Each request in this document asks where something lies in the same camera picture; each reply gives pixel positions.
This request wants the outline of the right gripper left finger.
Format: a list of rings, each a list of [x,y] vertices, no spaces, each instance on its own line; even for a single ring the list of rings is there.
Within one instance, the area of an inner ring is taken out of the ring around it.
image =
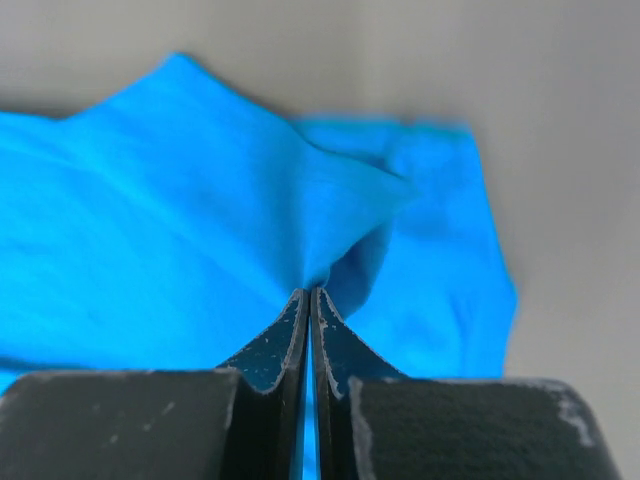
[[[49,370],[1,398],[5,479],[298,479],[309,294],[204,370]]]

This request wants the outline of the blue t shirt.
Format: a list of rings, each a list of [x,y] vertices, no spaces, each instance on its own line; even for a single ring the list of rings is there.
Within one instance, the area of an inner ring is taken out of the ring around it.
[[[468,128],[287,119],[181,54],[68,118],[2,114],[1,398],[40,371],[216,368],[317,288],[409,377],[502,374],[516,291]]]

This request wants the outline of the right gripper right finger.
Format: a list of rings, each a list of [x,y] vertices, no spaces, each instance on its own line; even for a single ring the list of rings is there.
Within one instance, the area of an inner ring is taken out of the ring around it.
[[[415,379],[374,352],[328,293],[310,296],[322,479],[616,479],[583,398],[550,379]]]

